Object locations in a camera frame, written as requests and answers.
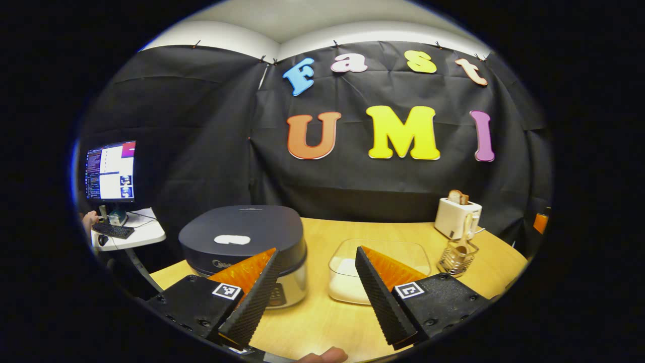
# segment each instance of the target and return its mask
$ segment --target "keyboard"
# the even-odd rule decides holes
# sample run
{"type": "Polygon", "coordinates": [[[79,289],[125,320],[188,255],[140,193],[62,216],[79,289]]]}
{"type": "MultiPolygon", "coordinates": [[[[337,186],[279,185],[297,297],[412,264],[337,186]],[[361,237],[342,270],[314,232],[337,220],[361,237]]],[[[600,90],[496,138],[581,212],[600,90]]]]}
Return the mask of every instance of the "keyboard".
{"type": "Polygon", "coordinates": [[[111,225],[107,223],[94,223],[92,229],[97,233],[122,239],[130,237],[130,235],[134,232],[134,228],[132,227],[111,225]]]}

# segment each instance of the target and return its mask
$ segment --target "white toaster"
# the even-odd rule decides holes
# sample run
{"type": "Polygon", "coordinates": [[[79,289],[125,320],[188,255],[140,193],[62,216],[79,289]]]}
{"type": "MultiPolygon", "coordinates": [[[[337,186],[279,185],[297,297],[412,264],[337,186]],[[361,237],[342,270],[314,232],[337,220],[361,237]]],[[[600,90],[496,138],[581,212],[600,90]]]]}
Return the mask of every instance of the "white toaster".
{"type": "Polygon", "coordinates": [[[461,205],[451,202],[447,198],[441,198],[439,200],[439,209],[437,209],[435,228],[451,240],[459,239],[464,230],[464,221],[468,213],[473,214],[473,221],[470,224],[469,231],[474,233],[479,226],[482,206],[472,202],[461,205]]]}

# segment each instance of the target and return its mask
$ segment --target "wire basket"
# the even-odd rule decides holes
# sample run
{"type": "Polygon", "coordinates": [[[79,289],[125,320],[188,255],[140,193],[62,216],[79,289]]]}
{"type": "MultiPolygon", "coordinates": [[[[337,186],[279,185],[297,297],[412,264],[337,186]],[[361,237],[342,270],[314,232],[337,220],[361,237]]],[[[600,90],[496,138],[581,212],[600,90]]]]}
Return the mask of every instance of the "wire basket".
{"type": "Polygon", "coordinates": [[[448,240],[448,246],[441,254],[437,264],[441,272],[451,274],[453,277],[463,275],[475,259],[475,253],[479,251],[476,245],[466,241],[466,244],[470,246],[468,249],[470,252],[463,253],[457,249],[457,242],[459,240],[448,240]]]}

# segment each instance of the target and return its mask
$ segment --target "white ceiling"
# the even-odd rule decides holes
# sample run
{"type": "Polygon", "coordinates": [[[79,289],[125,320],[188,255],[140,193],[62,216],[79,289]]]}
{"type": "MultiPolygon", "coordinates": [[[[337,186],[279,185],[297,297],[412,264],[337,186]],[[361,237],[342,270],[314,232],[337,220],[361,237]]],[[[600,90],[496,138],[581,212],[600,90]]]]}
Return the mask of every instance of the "white ceiling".
{"type": "Polygon", "coordinates": [[[480,41],[429,10],[406,0],[227,0],[184,21],[229,23],[278,43],[334,25],[358,21],[404,21],[449,31],[480,41]]]}

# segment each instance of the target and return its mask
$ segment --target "foam letter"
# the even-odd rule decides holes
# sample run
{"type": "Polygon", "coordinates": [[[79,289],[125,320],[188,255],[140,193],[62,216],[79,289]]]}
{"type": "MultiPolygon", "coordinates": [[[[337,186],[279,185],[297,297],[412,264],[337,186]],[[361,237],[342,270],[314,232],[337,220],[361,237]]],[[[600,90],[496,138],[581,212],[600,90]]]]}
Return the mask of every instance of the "foam letter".
{"type": "Polygon", "coordinates": [[[323,112],[318,115],[322,121],[321,143],[316,147],[307,145],[307,124],[312,120],[310,115],[291,116],[286,120],[289,124],[287,149],[298,159],[320,159],[329,155],[336,144],[336,121],[341,118],[338,112],[323,112]]]}
{"type": "Polygon", "coordinates": [[[332,64],[332,71],[334,72],[347,72],[348,70],[351,70],[352,72],[358,73],[367,70],[365,57],[361,54],[341,54],[334,58],[334,60],[338,61],[332,64]]]}
{"type": "Polygon", "coordinates": [[[373,159],[389,159],[392,150],[388,138],[400,158],[404,158],[414,140],[410,156],[414,159],[437,160],[441,156],[435,145],[432,118],[435,111],[430,107],[412,107],[405,125],[389,106],[372,106],[366,110],[374,122],[374,148],[368,155],[373,159]]]}
{"type": "Polygon", "coordinates": [[[493,161],[495,153],[491,148],[490,142],[490,128],[488,122],[490,116],[482,111],[470,111],[470,117],[475,120],[475,127],[477,128],[477,151],[475,151],[475,159],[477,161],[493,161]]]}
{"type": "Polygon", "coordinates": [[[409,61],[408,67],[412,68],[415,72],[434,73],[437,71],[435,63],[432,63],[430,56],[424,52],[408,50],[403,56],[409,61]]]}
{"type": "Polygon", "coordinates": [[[481,78],[477,74],[477,71],[479,70],[479,68],[477,68],[476,65],[470,64],[470,62],[468,62],[467,60],[465,60],[463,58],[456,60],[455,63],[460,65],[461,67],[463,67],[463,69],[466,71],[466,74],[468,75],[468,77],[470,77],[470,79],[472,79],[473,82],[475,82],[476,84],[482,85],[482,86],[485,86],[485,85],[488,84],[488,81],[486,81],[485,79],[481,78]]]}
{"type": "Polygon", "coordinates": [[[304,58],[300,63],[296,64],[293,68],[283,74],[283,78],[289,79],[291,86],[293,86],[293,95],[298,96],[304,90],[313,85],[312,79],[306,79],[305,76],[312,77],[313,69],[308,65],[313,63],[313,59],[304,58]]]}

